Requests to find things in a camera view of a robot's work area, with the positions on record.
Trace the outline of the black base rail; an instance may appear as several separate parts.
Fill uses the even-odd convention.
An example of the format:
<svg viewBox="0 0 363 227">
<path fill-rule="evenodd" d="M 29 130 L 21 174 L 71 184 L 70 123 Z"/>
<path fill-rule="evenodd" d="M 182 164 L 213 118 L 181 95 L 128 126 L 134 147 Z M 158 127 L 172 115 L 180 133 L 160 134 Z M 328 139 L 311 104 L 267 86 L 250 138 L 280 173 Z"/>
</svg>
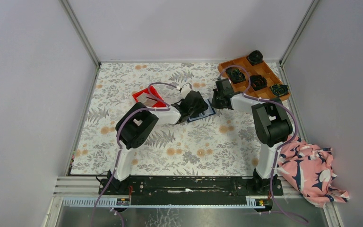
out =
<svg viewBox="0 0 363 227">
<path fill-rule="evenodd" d="M 247 205 L 247 199 L 258 196 L 267 199 L 269 190 L 282 196 L 281 180 L 274 178 L 270 185 L 252 177 L 193 177 L 193 176 L 139 176 L 123 181 L 109 177 L 99 179 L 99 193 L 121 195 L 131 199 L 132 205 Z"/>
</svg>

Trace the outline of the rolled dark tie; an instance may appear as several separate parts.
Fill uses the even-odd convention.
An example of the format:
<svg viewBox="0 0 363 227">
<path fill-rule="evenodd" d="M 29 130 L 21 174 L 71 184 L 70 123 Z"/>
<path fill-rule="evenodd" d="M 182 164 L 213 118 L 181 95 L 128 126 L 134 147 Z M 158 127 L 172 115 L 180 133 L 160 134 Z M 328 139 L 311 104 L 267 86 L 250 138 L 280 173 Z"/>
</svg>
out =
<svg viewBox="0 0 363 227">
<path fill-rule="evenodd" d="M 266 88 L 268 85 L 267 80 L 262 75 L 251 75 L 250 82 L 254 91 Z"/>
<path fill-rule="evenodd" d="M 263 54 L 259 50 L 255 50 L 251 52 L 246 59 L 250 65 L 255 66 L 263 62 Z"/>
</svg>

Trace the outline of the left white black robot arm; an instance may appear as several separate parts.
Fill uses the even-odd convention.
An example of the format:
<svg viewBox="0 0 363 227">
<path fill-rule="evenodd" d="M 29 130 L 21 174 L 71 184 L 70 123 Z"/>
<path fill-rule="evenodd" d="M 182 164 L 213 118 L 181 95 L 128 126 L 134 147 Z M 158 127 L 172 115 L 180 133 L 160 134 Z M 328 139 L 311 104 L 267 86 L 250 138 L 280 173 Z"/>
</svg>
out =
<svg viewBox="0 0 363 227">
<path fill-rule="evenodd" d="M 116 194 L 126 192 L 126 179 L 130 176 L 136 149 L 145 143 L 155 126 L 192 122 L 214 114 L 210 101 L 204 99 L 198 91 L 190 91 L 179 102 L 166 107 L 148 107 L 141 102 L 135 103 L 115 126 L 120 151 L 111 176 L 113 179 L 110 181 L 110 189 Z"/>
</svg>

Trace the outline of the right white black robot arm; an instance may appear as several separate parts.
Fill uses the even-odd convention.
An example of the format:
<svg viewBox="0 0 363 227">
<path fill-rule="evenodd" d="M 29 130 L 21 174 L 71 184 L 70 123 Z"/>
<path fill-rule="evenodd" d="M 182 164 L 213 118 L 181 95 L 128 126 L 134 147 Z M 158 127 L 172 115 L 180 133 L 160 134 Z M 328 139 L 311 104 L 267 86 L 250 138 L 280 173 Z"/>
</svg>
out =
<svg viewBox="0 0 363 227">
<path fill-rule="evenodd" d="M 213 90 L 212 107 L 215 109 L 230 109 L 251 114 L 254 128 L 260 141 L 260 156 L 255 168 L 252 188 L 256 194 L 263 195 L 271 188 L 274 173 L 274 158 L 277 147 L 286 142 L 293 132 L 293 125 L 288 117 L 288 109 L 278 98 L 255 98 L 236 92 L 228 79 L 216 81 Z"/>
</svg>

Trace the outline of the red plastic bin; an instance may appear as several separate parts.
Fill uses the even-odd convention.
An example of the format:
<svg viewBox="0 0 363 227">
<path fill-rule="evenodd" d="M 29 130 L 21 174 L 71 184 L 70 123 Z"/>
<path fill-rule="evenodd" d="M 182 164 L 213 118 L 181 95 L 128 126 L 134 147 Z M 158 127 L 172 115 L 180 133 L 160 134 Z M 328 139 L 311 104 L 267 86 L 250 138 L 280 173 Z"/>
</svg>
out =
<svg viewBox="0 0 363 227">
<path fill-rule="evenodd" d="M 164 103 L 164 100 L 161 98 L 154 86 L 138 91 L 132 94 L 132 97 L 136 103 L 140 102 L 147 107 L 167 107 Z"/>
</svg>

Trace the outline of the pink floral cloth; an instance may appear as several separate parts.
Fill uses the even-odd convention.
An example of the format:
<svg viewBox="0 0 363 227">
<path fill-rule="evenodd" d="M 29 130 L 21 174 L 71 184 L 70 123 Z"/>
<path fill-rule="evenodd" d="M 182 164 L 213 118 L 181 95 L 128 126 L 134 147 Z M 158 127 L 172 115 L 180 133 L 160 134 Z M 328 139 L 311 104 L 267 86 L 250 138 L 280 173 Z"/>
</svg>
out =
<svg viewBox="0 0 363 227">
<path fill-rule="evenodd" d="M 348 191 L 332 185 L 337 177 L 333 160 L 332 148 L 321 148 L 296 137 L 281 148 L 277 173 L 315 207 L 322 208 L 328 202 L 346 203 L 350 199 Z"/>
</svg>

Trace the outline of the rolled green tie bottom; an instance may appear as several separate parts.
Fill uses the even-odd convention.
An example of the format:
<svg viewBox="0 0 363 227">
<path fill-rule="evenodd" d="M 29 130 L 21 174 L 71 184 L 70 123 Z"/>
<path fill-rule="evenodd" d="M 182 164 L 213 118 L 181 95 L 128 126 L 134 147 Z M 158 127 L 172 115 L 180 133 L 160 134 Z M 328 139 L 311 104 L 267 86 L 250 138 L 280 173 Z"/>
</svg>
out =
<svg viewBox="0 0 363 227">
<path fill-rule="evenodd" d="M 233 84 L 245 81 L 245 75 L 238 68 L 228 68 L 225 72 Z"/>
</svg>

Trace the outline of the wooden compartment tray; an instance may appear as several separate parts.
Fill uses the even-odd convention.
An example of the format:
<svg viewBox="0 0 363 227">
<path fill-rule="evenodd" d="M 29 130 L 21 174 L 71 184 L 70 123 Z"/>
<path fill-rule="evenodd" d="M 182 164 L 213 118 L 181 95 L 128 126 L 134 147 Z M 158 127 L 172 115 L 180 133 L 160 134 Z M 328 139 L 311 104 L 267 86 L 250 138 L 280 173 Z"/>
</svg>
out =
<svg viewBox="0 0 363 227">
<path fill-rule="evenodd" d="M 221 73 L 220 79 L 229 79 L 236 92 L 264 99 L 279 98 L 282 101 L 291 96 L 289 87 L 283 84 L 276 71 L 259 56 L 251 60 L 246 55 L 220 63 L 218 70 Z"/>
</svg>

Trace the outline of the rolled dark tie top left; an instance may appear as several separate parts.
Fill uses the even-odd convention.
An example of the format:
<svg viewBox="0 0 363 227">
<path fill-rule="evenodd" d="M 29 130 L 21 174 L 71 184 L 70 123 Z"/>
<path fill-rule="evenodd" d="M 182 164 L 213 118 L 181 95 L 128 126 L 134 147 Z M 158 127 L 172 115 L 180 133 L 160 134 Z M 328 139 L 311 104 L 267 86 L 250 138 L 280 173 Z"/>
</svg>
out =
<svg viewBox="0 0 363 227">
<path fill-rule="evenodd" d="M 255 50 L 251 52 L 246 59 L 250 65 L 255 66 L 263 62 L 263 54 L 259 50 Z"/>
</svg>

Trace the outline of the navy blue card holder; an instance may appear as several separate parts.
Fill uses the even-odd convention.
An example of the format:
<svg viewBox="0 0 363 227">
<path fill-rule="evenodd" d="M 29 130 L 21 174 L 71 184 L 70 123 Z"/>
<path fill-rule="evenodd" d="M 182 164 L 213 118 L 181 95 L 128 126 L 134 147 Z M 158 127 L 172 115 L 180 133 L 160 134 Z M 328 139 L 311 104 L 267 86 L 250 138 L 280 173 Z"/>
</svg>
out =
<svg viewBox="0 0 363 227">
<path fill-rule="evenodd" d="M 187 119 L 187 122 L 194 122 L 194 121 L 201 120 L 201 119 L 204 119 L 204 118 L 207 118 L 207 117 L 210 117 L 210 116 L 216 114 L 214 108 L 211 105 L 210 100 L 205 99 L 205 103 L 208 105 L 208 108 L 205 111 L 199 113 L 196 117 L 189 117 Z"/>
</svg>

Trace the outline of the rolled dark tie centre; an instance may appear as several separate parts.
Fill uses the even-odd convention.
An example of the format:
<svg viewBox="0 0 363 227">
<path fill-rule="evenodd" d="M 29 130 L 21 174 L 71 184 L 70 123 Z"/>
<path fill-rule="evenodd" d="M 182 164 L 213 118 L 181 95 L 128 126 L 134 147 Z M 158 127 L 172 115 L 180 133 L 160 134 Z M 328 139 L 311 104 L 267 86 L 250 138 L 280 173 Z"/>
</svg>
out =
<svg viewBox="0 0 363 227">
<path fill-rule="evenodd" d="M 262 75 L 251 75 L 250 82 L 254 91 L 266 88 L 268 85 L 267 80 Z"/>
</svg>

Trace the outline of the stack of silver cards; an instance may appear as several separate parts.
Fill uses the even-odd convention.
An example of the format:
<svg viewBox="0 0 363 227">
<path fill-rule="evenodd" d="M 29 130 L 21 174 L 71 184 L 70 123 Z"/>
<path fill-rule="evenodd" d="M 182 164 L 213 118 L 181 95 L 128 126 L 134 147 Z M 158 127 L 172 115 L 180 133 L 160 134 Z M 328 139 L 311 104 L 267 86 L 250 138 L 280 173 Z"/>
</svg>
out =
<svg viewBox="0 0 363 227">
<path fill-rule="evenodd" d="M 137 97 L 137 101 L 145 106 L 153 107 L 158 102 L 158 99 L 150 93 L 142 93 Z"/>
</svg>

